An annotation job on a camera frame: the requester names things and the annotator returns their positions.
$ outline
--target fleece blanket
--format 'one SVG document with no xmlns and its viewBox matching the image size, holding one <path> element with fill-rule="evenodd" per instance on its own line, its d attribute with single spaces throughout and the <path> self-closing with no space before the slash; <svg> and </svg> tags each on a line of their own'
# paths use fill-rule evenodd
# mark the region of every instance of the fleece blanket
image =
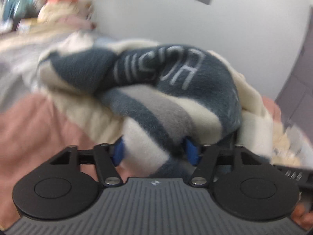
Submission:
<svg viewBox="0 0 313 235">
<path fill-rule="evenodd" d="M 129 49 L 133 45 L 145 47 Z M 149 41 L 70 49 L 58 47 L 42 56 L 40 79 L 49 87 L 93 95 L 127 117 L 124 165 L 136 167 L 137 176 L 187 179 L 177 161 L 184 138 L 214 144 L 240 126 L 231 73 L 206 51 Z"/>
</svg>

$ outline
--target black circular pad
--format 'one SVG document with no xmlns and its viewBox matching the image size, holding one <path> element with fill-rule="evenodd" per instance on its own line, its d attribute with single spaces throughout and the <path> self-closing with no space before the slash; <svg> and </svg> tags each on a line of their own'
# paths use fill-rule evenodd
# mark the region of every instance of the black circular pad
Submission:
<svg viewBox="0 0 313 235">
<path fill-rule="evenodd" d="M 292 213 L 299 190 L 296 183 L 270 164 L 244 165 L 218 179 L 213 195 L 234 216 L 269 221 Z"/>
<path fill-rule="evenodd" d="M 81 213 L 96 200 L 99 186 L 92 177 L 59 167 L 39 167 L 15 185 L 13 201 L 23 215 L 64 219 Z"/>
<path fill-rule="evenodd" d="M 247 179 L 241 183 L 240 190 L 252 199 L 267 199 L 277 192 L 275 184 L 265 179 Z"/>
<path fill-rule="evenodd" d="M 35 192 L 46 199 L 57 199 L 65 196 L 71 190 L 71 183 L 62 178 L 48 178 L 35 185 Z"/>
</svg>

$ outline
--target small logo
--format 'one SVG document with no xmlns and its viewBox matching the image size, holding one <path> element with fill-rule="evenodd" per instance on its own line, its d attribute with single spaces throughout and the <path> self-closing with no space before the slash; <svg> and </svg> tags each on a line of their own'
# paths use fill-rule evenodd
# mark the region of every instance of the small logo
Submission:
<svg viewBox="0 0 313 235">
<path fill-rule="evenodd" d="M 159 181 L 157 181 L 157 180 L 153 180 L 152 182 L 151 182 L 151 184 L 153 184 L 153 185 L 159 185 L 161 182 L 159 182 Z"/>
</svg>

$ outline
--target gray door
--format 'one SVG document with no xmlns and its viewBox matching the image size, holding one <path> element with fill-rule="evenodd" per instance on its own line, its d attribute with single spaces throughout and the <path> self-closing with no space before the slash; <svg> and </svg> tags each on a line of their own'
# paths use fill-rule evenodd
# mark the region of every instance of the gray door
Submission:
<svg viewBox="0 0 313 235">
<path fill-rule="evenodd" d="M 287 120 L 296 123 L 313 142 L 313 14 L 296 65 L 276 99 Z"/>
</svg>

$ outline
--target pink bedsheet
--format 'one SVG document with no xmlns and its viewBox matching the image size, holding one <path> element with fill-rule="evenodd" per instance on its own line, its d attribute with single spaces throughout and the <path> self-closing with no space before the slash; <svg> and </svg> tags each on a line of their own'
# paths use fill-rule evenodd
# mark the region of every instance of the pink bedsheet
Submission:
<svg viewBox="0 0 313 235">
<path fill-rule="evenodd" d="M 29 94 L 0 114 L 0 224 L 4 229 L 19 218 L 11 197 L 14 185 L 68 145 L 90 149 L 95 142 L 46 96 Z M 81 170 L 97 179 L 93 165 L 82 165 Z M 118 171 L 123 179 L 129 176 L 120 167 Z"/>
</svg>

